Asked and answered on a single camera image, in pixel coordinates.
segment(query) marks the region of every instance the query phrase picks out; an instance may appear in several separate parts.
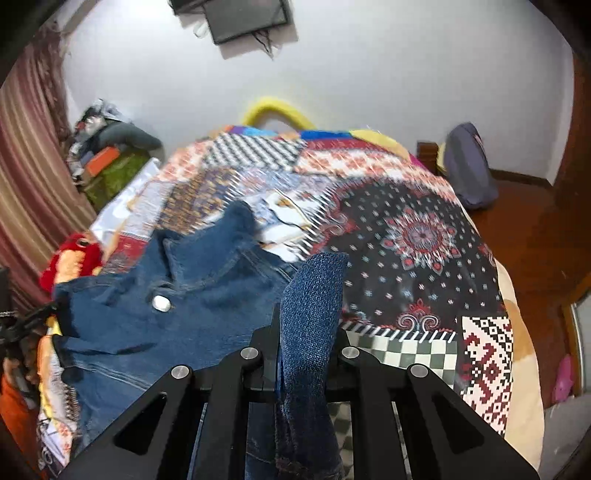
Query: metal screw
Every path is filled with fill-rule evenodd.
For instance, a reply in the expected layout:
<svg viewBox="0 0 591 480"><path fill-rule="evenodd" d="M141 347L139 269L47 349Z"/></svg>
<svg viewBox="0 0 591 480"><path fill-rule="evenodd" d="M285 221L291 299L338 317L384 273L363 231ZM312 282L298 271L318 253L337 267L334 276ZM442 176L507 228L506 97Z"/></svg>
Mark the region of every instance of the metal screw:
<svg viewBox="0 0 591 480"><path fill-rule="evenodd" d="M177 365L173 368L170 374L177 380L185 378L189 374L189 369L184 365Z"/></svg>
<svg viewBox="0 0 591 480"><path fill-rule="evenodd" d="M240 356L244 360L252 360L253 358L256 358L258 356L258 350L253 346L247 346L246 348L243 348L241 350Z"/></svg>
<svg viewBox="0 0 591 480"><path fill-rule="evenodd" d="M353 359L359 356L359 350L357 350L354 346L346 346L341 350L341 353L345 358Z"/></svg>
<svg viewBox="0 0 591 480"><path fill-rule="evenodd" d="M413 366L410 368L410 372L411 372L411 373L412 373L412 374L413 374L415 377L418 377L418 378L423 378L423 377L426 377L426 376L427 376L427 374L429 373L429 370L428 370L428 368L427 368L427 367L425 367L424 365L416 364L416 365L413 365Z"/></svg>

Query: mandala pattern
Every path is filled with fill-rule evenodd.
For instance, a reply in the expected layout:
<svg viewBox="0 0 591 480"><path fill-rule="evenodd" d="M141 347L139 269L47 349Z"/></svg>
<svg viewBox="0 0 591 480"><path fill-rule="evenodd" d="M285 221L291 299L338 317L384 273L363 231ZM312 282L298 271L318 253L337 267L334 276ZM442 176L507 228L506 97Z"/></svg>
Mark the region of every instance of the mandala pattern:
<svg viewBox="0 0 591 480"><path fill-rule="evenodd" d="M400 256L405 270L428 267L441 275L449 259L462 256L454 243L456 229L443 223L434 212L406 207L401 216L384 221L389 232L381 244Z"/></svg>

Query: bed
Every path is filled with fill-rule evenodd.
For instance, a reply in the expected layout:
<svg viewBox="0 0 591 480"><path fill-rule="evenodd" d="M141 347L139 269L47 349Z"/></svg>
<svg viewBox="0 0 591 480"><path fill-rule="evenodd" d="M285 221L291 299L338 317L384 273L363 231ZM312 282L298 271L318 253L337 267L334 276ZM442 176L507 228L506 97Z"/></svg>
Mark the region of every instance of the bed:
<svg viewBox="0 0 591 480"><path fill-rule="evenodd" d="M244 153L257 148L266 154L253 163ZM160 171L138 183L134 194L113 201L107 212L119 212L117 220L106 213L91 228L104 231L105 225L112 229L119 223L102 239L101 274L132 268L155 228L195 232L214 223L235 199L250 204L261 244L284 260L347 251L351 276L340 327L351 344L385 364L427 365L538 468L544 421L532 341L509 274L478 237L445 179L378 132L308 129L278 137L252 127L227 127L178 150ZM124 215L117 202L124 203ZM403 246L411 225L427 225L425 235L435 232L441 240L432 254L417 256ZM466 242L459 242L463 236ZM400 263L391 261L392 255ZM463 262L473 262L478 270ZM390 272L382 275L385 267ZM407 281L412 286L403 290ZM482 285L482 301L469 307L471 297L462 289L476 283ZM392 295L388 288L394 287ZM400 302L404 307L385 319L389 301L406 295L408 300ZM460 300L465 308L456 306ZM56 327L51 333L59 333ZM48 338L40 346L44 408L39 430L44 458L58 472L69 461L76 435L76 396L61 381ZM353 478L350 411L347 404L331 407L343 464Z"/></svg>

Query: black cable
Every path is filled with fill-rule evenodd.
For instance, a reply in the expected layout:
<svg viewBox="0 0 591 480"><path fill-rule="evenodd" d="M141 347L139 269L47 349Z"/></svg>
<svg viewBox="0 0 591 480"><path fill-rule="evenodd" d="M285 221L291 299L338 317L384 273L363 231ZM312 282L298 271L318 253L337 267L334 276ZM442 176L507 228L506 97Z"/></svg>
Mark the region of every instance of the black cable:
<svg viewBox="0 0 591 480"><path fill-rule="evenodd" d="M267 43L263 42L257 35L263 35ZM252 36L255 37L255 40L262 45L262 47L265 49L265 52L267 52L267 55L273 58L273 50L271 45L271 37L269 36L269 31L261 30L258 32L253 32Z"/></svg>

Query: red geometric pattern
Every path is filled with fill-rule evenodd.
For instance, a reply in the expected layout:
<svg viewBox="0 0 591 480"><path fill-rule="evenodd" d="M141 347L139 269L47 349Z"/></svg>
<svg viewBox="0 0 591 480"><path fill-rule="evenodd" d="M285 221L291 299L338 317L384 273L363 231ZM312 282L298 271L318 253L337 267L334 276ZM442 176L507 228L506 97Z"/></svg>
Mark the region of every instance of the red geometric pattern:
<svg viewBox="0 0 591 480"><path fill-rule="evenodd" d="M462 398L495 431L505 434L511 401L513 331L508 317L463 317Z"/></svg>

